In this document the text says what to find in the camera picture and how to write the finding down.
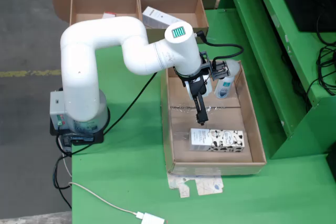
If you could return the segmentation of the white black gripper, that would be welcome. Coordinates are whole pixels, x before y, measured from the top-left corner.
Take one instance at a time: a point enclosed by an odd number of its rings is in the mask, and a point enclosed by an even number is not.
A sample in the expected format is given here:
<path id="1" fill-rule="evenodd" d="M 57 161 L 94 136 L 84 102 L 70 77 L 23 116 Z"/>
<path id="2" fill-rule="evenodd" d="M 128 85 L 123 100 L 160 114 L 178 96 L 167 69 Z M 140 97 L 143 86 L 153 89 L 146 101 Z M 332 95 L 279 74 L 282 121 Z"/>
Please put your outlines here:
<path id="1" fill-rule="evenodd" d="M 208 74 L 198 76 L 196 79 L 181 77 L 183 85 L 186 87 L 190 100 L 194 100 L 197 110 L 196 119 L 200 125 L 208 121 L 203 97 L 207 97 L 213 91 L 211 77 Z"/>

